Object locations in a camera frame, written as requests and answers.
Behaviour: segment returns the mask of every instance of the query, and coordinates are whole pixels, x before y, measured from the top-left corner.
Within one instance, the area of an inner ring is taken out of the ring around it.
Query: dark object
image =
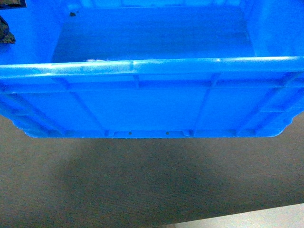
[[[3,19],[3,17],[0,16],[0,43],[16,43],[15,36],[10,32],[9,29],[10,28],[7,22]]]
[[[0,10],[24,8],[26,6],[25,0],[0,0]]]

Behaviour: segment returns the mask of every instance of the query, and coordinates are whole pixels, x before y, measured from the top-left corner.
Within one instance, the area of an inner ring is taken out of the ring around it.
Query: gray carpet
[[[0,117],[1,227],[151,227],[304,203],[304,115],[274,138],[33,139]]]

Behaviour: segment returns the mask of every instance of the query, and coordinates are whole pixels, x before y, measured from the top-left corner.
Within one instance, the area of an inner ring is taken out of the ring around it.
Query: crate bottom
[[[255,55],[236,6],[80,9],[66,16],[52,62]]]

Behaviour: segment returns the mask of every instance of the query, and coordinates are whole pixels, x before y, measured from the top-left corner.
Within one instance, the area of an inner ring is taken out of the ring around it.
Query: white floor
[[[175,224],[176,228],[303,228],[304,204]]]

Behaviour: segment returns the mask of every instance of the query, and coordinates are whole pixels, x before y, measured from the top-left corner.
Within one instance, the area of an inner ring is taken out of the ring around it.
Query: blue plastic crate
[[[304,111],[303,0],[27,6],[1,11],[0,114],[29,136],[266,137]]]

